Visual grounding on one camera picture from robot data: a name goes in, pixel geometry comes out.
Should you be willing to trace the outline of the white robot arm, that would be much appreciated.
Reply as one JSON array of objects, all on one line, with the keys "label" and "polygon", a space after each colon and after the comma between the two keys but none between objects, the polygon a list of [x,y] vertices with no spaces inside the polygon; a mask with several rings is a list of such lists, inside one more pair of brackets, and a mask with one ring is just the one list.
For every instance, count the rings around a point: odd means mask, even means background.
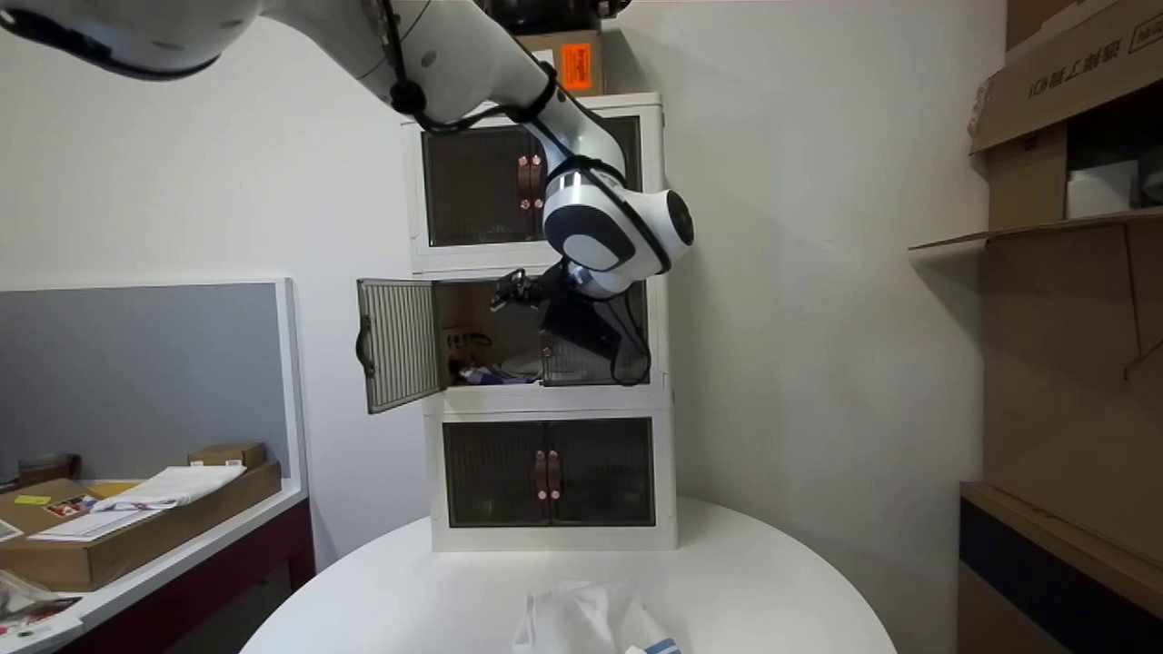
[{"label": "white robot arm", "polygon": [[545,162],[541,236],[608,301],[692,247],[677,189],[632,189],[623,152],[555,70],[477,0],[0,0],[4,30],[135,80],[211,70],[253,19],[279,23],[428,133],[503,117]]}]

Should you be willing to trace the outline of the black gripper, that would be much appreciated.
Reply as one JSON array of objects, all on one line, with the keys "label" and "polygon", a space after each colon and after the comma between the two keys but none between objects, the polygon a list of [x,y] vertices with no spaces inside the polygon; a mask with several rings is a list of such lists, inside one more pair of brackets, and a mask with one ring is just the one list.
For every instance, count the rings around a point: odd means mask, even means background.
[{"label": "black gripper", "polygon": [[539,279],[545,299],[541,325],[555,338],[568,338],[597,355],[614,361],[620,350],[620,330],[611,322],[611,312],[585,299],[563,269],[549,269]]}]

